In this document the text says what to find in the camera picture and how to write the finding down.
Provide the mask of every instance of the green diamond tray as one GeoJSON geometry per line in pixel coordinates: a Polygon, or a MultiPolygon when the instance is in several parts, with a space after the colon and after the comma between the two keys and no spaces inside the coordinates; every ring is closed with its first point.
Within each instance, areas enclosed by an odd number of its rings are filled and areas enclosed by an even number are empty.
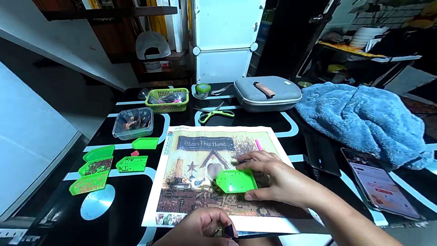
{"type": "Polygon", "coordinates": [[[90,175],[90,174],[94,174],[97,172],[110,171],[113,158],[114,158],[113,156],[110,156],[110,157],[87,162],[87,163],[85,163],[85,165],[83,165],[79,169],[78,173],[81,176],[85,176],[85,175],[90,175]]]}
{"type": "Polygon", "coordinates": [[[157,137],[140,137],[132,142],[134,149],[156,149],[159,138],[157,137]]]}
{"type": "Polygon", "coordinates": [[[243,193],[258,189],[252,170],[223,171],[217,175],[215,182],[225,193],[243,193]]]}
{"type": "Polygon", "coordinates": [[[115,165],[119,172],[144,172],[147,156],[126,156],[115,165]]]}
{"type": "Polygon", "coordinates": [[[106,179],[108,178],[108,175],[109,171],[82,176],[76,180],[68,190],[74,196],[103,189],[106,185],[106,179]]]}
{"type": "Polygon", "coordinates": [[[109,145],[97,149],[90,150],[88,153],[86,153],[82,159],[86,162],[94,161],[97,159],[102,159],[106,157],[112,156],[112,153],[114,152],[115,145],[109,145]]]}

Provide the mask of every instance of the round silver coaster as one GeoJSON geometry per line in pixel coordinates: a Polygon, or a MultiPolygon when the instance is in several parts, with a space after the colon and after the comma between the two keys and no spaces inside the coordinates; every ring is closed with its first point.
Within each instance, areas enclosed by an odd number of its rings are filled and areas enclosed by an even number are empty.
{"type": "Polygon", "coordinates": [[[115,189],[107,184],[104,189],[90,192],[80,207],[80,215],[84,220],[94,220],[109,209],[114,201],[115,189]]]}

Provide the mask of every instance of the smartphone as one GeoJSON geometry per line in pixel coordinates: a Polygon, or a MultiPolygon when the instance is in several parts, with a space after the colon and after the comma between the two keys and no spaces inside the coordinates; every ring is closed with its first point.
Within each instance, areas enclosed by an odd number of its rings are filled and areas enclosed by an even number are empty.
{"type": "Polygon", "coordinates": [[[371,206],[379,211],[421,220],[420,214],[401,193],[375,156],[347,148],[341,152],[354,172],[355,179],[371,206]]]}

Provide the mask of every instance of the white cap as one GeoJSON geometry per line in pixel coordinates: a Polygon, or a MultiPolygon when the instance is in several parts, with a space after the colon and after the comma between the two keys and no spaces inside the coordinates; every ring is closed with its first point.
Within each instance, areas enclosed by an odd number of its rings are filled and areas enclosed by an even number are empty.
{"type": "Polygon", "coordinates": [[[138,59],[141,60],[162,58],[171,54],[170,47],[165,38],[160,33],[153,31],[142,32],[138,35],[135,49],[138,59]],[[159,54],[145,56],[144,53],[149,48],[157,48],[159,54]]]}

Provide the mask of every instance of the diamond painting canvas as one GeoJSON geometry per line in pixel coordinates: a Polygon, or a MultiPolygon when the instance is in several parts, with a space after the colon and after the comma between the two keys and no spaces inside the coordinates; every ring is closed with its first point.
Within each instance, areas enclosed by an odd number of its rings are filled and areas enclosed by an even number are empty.
{"type": "MultiPolygon", "coordinates": [[[[240,231],[254,231],[254,222],[257,232],[277,231],[262,228],[264,222],[286,228],[273,207],[246,201],[244,193],[225,194],[214,182],[222,170],[236,169],[238,156],[258,150],[255,140],[292,167],[269,127],[169,127],[142,226],[172,227],[196,208],[219,207],[240,231]]],[[[268,186],[264,174],[254,176],[258,188],[268,186]]]]}

